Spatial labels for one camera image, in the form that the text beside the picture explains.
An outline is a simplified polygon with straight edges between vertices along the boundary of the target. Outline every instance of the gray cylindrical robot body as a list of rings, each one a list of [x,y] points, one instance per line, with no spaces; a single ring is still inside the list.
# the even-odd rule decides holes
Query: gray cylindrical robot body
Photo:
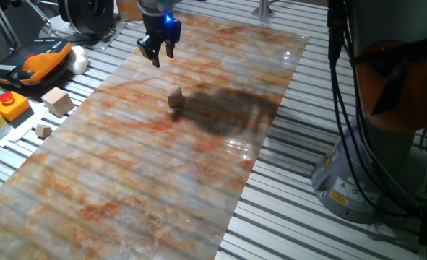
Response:
[[[427,1],[349,0],[355,56],[375,43],[427,38]]]

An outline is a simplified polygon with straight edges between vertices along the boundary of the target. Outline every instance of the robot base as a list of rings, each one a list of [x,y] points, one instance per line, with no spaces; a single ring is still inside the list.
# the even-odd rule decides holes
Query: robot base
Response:
[[[389,171],[392,177],[390,178],[384,172],[380,175],[375,174],[373,165],[371,164],[373,158],[359,138],[359,131],[355,120],[352,120],[351,125],[353,133],[356,136],[355,139],[362,161],[377,182],[381,179],[387,184],[393,194],[404,200],[407,200],[408,196],[398,189],[394,181],[410,197],[415,198],[423,191],[423,187],[427,181],[427,153],[414,147],[411,149],[414,134],[393,136],[380,132],[369,125],[367,126],[369,136],[371,137],[372,150],[377,159]],[[384,197],[377,186],[363,171],[348,130],[345,131],[345,138],[355,174],[367,197],[382,209],[402,213],[399,207]],[[317,164],[313,170],[311,180],[314,192],[319,201],[338,217],[363,224],[374,223],[378,221],[377,217],[382,217],[377,214],[376,209],[364,200],[356,186],[341,140]]]

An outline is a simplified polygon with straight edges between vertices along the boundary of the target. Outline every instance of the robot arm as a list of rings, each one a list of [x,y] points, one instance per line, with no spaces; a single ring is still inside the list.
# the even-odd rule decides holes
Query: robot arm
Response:
[[[158,54],[162,43],[166,44],[167,56],[173,58],[175,43],[181,36],[181,22],[173,18],[173,7],[181,0],[138,0],[146,36],[137,41],[142,55],[160,67]]]

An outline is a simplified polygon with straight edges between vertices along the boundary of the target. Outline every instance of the orange handheld device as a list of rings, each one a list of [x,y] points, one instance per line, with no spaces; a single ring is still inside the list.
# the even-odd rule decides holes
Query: orange handheld device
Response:
[[[70,42],[60,38],[41,38],[15,50],[0,61],[0,83],[48,85],[69,65]]]

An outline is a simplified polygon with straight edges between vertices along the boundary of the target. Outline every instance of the metal pole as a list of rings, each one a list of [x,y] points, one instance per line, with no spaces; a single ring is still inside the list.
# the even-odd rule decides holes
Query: metal pole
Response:
[[[12,29],[11,25],[9,24],[9,21],[4,15],[1,7],[0,7],[0,31],[1,31],[1,34],[3,34],[4,39],[6,39],[6,41],[8,42],[9,47],[11,48],[11,51],[17,50],[22,46],[19,38],[17,37],[16,33]]]
[[[54,5],[54,6],[58,6],[58,4],[57,3],[53,3],[53,2],[48,2],[48,1],[38,1],[38,3],[41,3],[41,4],[49,4],[49,5]]]
[[[276,14],[274,14],[269,7],[269,0],[260,0],[259,7],[256,8],[251,14],[258,17],[269,18],[274,18],[276,16]]]

